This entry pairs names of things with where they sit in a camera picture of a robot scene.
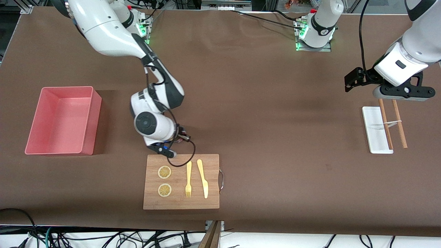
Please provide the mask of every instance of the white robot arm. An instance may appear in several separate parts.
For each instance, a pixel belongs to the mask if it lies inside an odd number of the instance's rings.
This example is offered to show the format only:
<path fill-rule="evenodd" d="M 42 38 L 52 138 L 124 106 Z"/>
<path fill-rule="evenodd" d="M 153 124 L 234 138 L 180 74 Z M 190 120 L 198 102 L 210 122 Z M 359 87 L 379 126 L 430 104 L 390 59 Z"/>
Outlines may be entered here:
<path fill-rule="evenodd" d="M 343 13 L 341 0 L 323 0 L 316 13 L 306 15 L 306 27 L 299 38 L 308 46 L 320 48 L 332 39 L 335 24 Z"/>
<path fill-rule="evenodd" d="M 422 70 L 441 61 L 441 0 L 405 0 L 410 27 L 370 70 L 356 68 L 345 77 L 346 92 L 355 86 L 380 84 L 377 98 L 425 101 L 435 95 L 421 86 Z M 417 85 L 410 78 L 418 79 Z"/>
<path fill-rule="evenodd" d="M 147 147 L 168 158 L 175 157 L 176 152 L 168 149 L 168 143 L 178 136 L 186 141 L 190 137 L 183 127 L 161 113 L 180 106 L 184 90 L 140 36 L 144 28 L 140 23 L 145 14 L 130 10 L 122 0 L 52 0 L 52 3 L 73 19 L 97 52 L 106 56 L 137 57 L 147 78 L 149 70 L 155 75 L 157 83 L 149 83 L 143 91 L 132 95 L 130 111 L 135 129 Z"/>

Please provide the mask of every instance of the pink plastic bin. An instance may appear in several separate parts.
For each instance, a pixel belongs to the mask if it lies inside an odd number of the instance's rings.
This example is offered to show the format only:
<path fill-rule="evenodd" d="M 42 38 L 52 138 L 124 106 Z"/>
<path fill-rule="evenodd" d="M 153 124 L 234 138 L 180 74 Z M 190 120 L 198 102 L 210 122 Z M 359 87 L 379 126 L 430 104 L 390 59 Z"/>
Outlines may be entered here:
<path fill-rule="evenodd" d="M 41 89 L 26 154 L 92 155 L 101 97 L 91 86 Z"/>

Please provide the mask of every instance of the white floor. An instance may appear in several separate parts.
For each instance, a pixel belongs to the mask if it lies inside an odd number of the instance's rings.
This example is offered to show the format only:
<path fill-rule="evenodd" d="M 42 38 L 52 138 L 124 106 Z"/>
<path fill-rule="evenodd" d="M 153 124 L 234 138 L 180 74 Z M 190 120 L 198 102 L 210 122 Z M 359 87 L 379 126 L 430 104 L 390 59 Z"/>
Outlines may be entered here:
<path fill-rule="evenodd" d="M 180 232 L 167 232 L 162 236 Z M 110 236 L 115 233 L 69 233 L 66 236 L 71 238 L 89 238 Z M 141 232 L 143 239 L 149 238 L 154 232 Z M 188 238 L 191 243 L 200 242 L 203 233 L 189 234 Z M 220 239 L 220 248 L 231 248 L 236 245 L 237 248 L 323 248 L 326 246 L 332 235 L 325 234 L 281 234 L 281 233 L 222 233 Z M 27 237 L 25 234 L 0 235 L 0 248 L 17 247 Z M 373 248 L 389 248 L 391 236 L 370 236 Z M 71 241 L 74 248 L 100 248 L 108 239 L 99 240 L 83 240 Z M 108 248 L 114 248 L 118 239 L 114 239 Z M 174 237 L 160 245 L 162 248 L 177 247 L 182 244 L 180 237 Z M 26 248 L 36 248 L 37 243 L 34 238 L 29 239 Z M 40 247 L 44 248 L 45 244 L 40 242 Z M 441 237 L 401 237 L 395 238 L 392 248 L 439 248 L 441 247 Z M 124 242 L 121 248 L 135 248 L 135 244 Z M 337 235 L 329 248 L 365 248 L 360 242 L 358 235 Z"/>

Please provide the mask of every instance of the brown table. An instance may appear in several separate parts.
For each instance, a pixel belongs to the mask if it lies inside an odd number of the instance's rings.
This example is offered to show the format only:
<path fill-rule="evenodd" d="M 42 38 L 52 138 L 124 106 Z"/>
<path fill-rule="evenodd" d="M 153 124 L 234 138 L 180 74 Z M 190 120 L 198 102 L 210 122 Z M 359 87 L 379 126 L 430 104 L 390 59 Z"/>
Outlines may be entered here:
<path fill-rule="evenodd" d="M 267 18 L 289 23 L 279 15 Z M 146 156 L 129 97 L 145 86 L 141 63 L 95 52 L 54 8 L 23 15 L 0 67 L 0 207 L 37 224 L 235 231 L 441 233 L 441 97 L 400 102 L 409 148 L 392 130 L 393 155 L 370 154 L 362 106 L 373 86 L 344 92 L 361 65 L 358 15 L 343 15 L 331 53 L 297 52 L 289 28 L 229 11 L 166 11 L 151 46 L 185 89 L 174 110 L 198 153 L 218 153 L 225 172 L 219 210 L 142 209 Z M 371 65 L 411 23 L 366 16 Z M 439 88 L 440 68 L 424 71 Z M 91 85 L 103 98 L 93 156 L 24 154 L 40 89 Z M 386 103 L 390 119 L 392 104 Z M 188 144 L 175 147 L 191 152 Z M 0 223 L 28 224 L 19 215 Z"/>

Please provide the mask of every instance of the wooden cutting board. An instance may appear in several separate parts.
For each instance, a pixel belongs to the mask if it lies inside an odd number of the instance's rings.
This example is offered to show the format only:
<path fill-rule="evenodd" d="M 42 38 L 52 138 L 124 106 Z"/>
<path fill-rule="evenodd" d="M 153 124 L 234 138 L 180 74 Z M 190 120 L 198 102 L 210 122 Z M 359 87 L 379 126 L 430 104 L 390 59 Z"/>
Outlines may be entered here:
<path fill-rule="evenodd" d="M 175 165 L 185 163 L 191 154 L 179 154 L 170 161 Z M 208 197 L 204 198 L 201 175 L 196 161 L 202 160 L 204 177 L 208 181 Z M 191 160 L 191 197 L 185 197 L 187 185 L 187 166 L 173 167 L 163 155 L 148 155 L 146 170 L 146 185 L 144 188 L 144 210 L 159 209 L 218 209 L 219 208 L 219 154 L 195 154 Z M 170 167 L 172 173 L 162 179 L 158 170 L 162 166 Z M 158 188 L 169 184 L 172 191 L 169 196 L 162 197 Z"/>

